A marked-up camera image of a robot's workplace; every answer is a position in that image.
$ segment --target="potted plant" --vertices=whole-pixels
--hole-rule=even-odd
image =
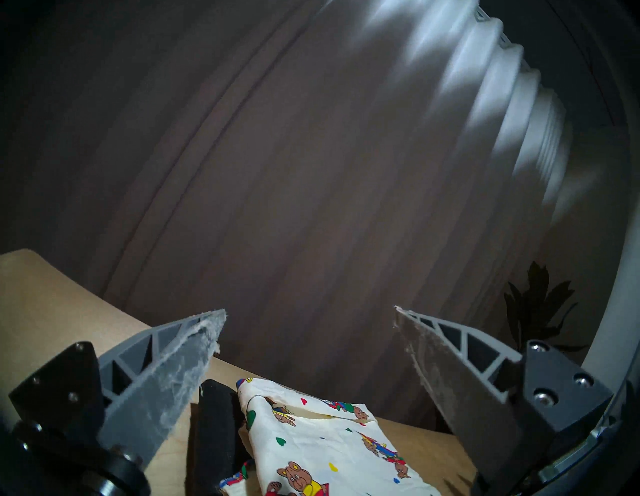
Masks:
[[[547,294],[549,272],[546,266],[540,268],[535,262],[531,262],[527,277],[529,279],[528,290],[521,293],[518,288],[509,283],[511,294],[504,293],[509,329],[516,343],[516,348],[521,353],[526,342],[530,339],[546,341],[549,338],[558,336],[564,325],[564,319],[578,305],[573,303],[564,313],[558,325],[549,325],[558,310],[575,292],[573,289],[569,289],[571,281],[561,282]],[[560,351],[566,352],[580,351],[588,345],[566,346],[556,344],[553,346]]]

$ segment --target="green heart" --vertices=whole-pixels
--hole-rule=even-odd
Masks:
[[[246,412],[246,430],[251,429],[253,421],[255,420],[255,410],[249,410]]]

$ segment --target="cartoon bear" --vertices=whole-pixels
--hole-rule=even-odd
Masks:
[[[280,496],[280,493],[278,493],[278,491],[280,491],[280,488],[282,487],[282,484],[280,484],[279,482],[276,481],[272,481],[269,483],[269,485],[267,486],[267,492],[264,494],[264,496]]]
[[[288,466],[279,468],[277,472],[278,475],[286,477],[289,480],[289,485],[301,496],[329,496],[329,484],[317,483],[311,474],[295,461],[290,461]]]
[[[327,399],[322,400],[334,410],[344,410],[345,412],[354,413],[359,420],[367,420],[369,416],[362,411],[359,406],[355,406],[351,403],[345,403],[344,401],[329,401]]]
[[[296,423],[294,422],[295,419],[293,417],[290,417],[291,412],[287,410],[285,406],[275,406],[276,402],[269,397],[265,397],[265,400],[267,400],[267,402],[271,405],[273,416],[276,417],[276,420],[278,422],[289,424],[293,427],[296,426]]]
[[[377,457],[380,457],[380,453],[382,453],[383,459],[388,461],[389,463],[394,464],[394,468],[398,474],[399,479],[411,479],[411,476],[407,474],[409,471],[409,467],[406,466],[406,462],[404,459],[398,455],[397,451],[391,451],[387,448],[385,443],[379,443],[373,438],[369,436],[365,436],[363,433],[359,432],[360,436],[362,436],[362,442],[365,447],[371,451]]]

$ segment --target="screw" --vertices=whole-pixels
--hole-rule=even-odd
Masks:
[[[536,389],[533,392],[533,397],[543,406],[554,406],[557,403],[556,395],[551,391]]]
[[[573,381],[580,387],[587,388],[593,386],[593,379],[587,374],[576,374],[573,376]]]
[[[531,349],[533,351],[548,351],[548,346],[544,343],[540,343],[540,342],[533,342],[531,343]]]
[[[142,458],[126,446],[116,444],[111,447],[111,452],[120,455],[125,460],[135,463],[139,467],[142,465]]]

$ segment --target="curtain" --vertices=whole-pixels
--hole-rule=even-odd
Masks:
[[[45,27],[12,79],[3,248],[151,325],[225,308],[222,359],[432,427],[393,306],[482,328],[570,143],[501,22],[474,0],[140,0]]]

